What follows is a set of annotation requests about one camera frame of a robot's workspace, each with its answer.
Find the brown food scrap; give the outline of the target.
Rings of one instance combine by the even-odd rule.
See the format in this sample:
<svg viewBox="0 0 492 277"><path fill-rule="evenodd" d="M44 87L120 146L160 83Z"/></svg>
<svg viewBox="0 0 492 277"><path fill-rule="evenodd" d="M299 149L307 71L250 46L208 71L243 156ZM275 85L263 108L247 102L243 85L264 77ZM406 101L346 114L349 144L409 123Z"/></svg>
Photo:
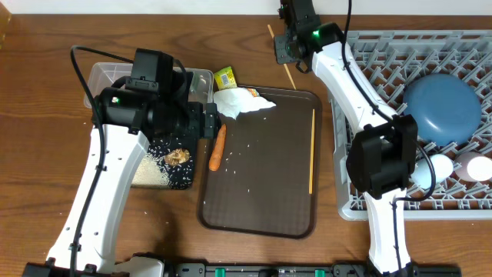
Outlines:
<svg viewBox="0 0 492 277"><path fill-rule="evenodd" d="M165 156L164 161L167 165L176 166L187 162L190 157L191 154L187 149L175 149Z"/></svg>

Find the wooden chopstick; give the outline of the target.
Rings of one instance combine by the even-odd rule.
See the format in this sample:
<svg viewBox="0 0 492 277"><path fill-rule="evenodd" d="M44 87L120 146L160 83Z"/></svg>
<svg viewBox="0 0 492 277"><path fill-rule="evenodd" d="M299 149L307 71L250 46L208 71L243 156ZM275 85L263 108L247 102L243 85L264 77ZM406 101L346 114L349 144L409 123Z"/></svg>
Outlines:
<svg viewBox="0 0 492 277"><path fill-rule="evenodd" d="M311 117L311 144L310 144L310 171L309 171L309 187L308 193L312 195L313 193L313 182L314 182L314 143L315 143L315 110L312 109Z"/></svg>
<svg viewBox="0 0 492 277"><path fill-rule="evenodd" d="M287 63L294 62L295 59L291 56L288 50L289 42L292 38L296 38L296 35L292 35L292 32L285 29L286 33L283 35L275 36L270 24L268 24L268 31L270 32L271 38L274 41L274 50L275 56L278 64L282 64L284 66L284 70L286 71L288 78L293 86L294 90L297 89L294 80L291 76L291 72L287 66Z"/></svg>

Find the orange carrot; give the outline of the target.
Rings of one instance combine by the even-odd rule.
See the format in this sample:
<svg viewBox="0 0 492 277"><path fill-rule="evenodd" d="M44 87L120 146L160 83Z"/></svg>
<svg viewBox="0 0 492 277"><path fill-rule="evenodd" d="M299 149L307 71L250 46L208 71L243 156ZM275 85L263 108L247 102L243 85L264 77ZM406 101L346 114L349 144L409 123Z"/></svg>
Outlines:
<svg viewBox="0 0 492 277"><path fill-rule="evenodd" d="M227 136L227 126L223 124L218 132L215 140L214 148L209 159L208 167L211 171L216 172L221 165L222 156L224 153L225 141Z"/></svg>

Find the white napkin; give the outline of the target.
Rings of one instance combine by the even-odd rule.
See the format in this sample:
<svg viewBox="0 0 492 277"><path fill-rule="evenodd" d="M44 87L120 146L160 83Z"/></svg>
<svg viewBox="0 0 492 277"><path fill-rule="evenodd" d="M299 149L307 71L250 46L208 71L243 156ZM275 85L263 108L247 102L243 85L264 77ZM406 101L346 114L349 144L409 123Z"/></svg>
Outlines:
<svg viewBox="0 0 492 277"><path fill-rule="evenodd" d="M276 106L260 93L258 97L253 97L247 88L229 88L215 92L213 101L219 113L232 119L236 119L240 113L256 112Z"/></svg>

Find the yellow green wrapper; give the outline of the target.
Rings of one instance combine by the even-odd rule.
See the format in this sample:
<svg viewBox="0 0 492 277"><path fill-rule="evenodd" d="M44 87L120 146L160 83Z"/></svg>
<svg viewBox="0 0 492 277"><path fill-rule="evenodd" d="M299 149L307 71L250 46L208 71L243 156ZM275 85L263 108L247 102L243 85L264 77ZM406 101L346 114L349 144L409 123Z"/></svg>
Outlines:
<svg viewBox="0 0 492 277"><path fill-rule="evenodd" d="M238 87L231 66L228 66L226 68L221 69L218 72L215 72L214 80L216 81L219 90Z"/></svg>

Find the orange white wrapper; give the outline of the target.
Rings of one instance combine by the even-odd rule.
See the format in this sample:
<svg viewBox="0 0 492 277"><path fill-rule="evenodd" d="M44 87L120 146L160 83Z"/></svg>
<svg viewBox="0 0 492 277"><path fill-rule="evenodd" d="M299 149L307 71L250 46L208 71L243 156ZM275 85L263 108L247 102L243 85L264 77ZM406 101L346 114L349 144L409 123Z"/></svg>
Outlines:
<svg viewBox="0 0 492 277"><path fill-rule="evenodd" d="M256 89L254 89L254 88L247 88L247 90L251 93L251 95L253 97L258 97L259 96L259 93L258 93L258 91Z"/></svg>

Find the blue plate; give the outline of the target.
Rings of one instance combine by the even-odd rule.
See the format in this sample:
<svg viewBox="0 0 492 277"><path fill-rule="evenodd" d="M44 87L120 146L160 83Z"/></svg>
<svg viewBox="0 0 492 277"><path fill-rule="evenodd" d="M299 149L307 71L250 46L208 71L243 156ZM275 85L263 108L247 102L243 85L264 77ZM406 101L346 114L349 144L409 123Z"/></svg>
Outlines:
<svg viewBox="0 0 492 277"><path fill-rule="evenodd" d="M478 96L453 75L419 78L406 88L403 101L404 114L414 117L420 138L440 147L467 142L481 123Z"/></svg>

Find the small pink cup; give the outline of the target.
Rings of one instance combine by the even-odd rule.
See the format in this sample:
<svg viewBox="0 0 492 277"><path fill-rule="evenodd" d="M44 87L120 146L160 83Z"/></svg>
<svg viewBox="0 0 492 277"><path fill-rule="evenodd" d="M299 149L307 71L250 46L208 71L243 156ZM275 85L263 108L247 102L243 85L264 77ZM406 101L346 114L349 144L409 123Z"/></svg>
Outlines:
<svg viewBox="0 0 492 277"><path fill-rule="evenodd" d="M456 169L457 176L466 182L482 182L491 178L492 161L478 152L466 152L456 158L460 168Z"/></svg>

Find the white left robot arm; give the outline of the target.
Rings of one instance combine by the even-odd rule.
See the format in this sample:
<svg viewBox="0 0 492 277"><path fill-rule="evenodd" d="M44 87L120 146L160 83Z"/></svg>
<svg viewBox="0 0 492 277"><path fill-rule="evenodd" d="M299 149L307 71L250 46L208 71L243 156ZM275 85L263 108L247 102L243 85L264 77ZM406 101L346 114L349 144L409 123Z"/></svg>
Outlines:
<svg viewBox="0 0 492 277"><path fill-rule="evenodd" d="M25 276L173 276L173 265L148 253L115 259L116 238L132 180L159 135L212 139L220 120L213 98L105 88L93 98L95 126L85 170L64 228L43 263Z"/></svg>

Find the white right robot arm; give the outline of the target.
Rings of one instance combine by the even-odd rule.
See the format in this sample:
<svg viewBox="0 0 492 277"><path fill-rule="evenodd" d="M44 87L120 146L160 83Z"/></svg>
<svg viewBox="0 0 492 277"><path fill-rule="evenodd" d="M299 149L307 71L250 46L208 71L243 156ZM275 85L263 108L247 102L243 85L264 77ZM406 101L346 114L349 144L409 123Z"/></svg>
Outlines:
<svg viewBox="0 0 492 277"><path fill-rule="evenodd" d="M274 38L279 64L313 72L349 122L354 138L345 166L364 195L371 232L370 271L378 276L413 273L404 234L402 205L415 166L417 123L400 117L374 90L352 55L347 30L321 23L311 1L281 0L285 33Z"/></svg>

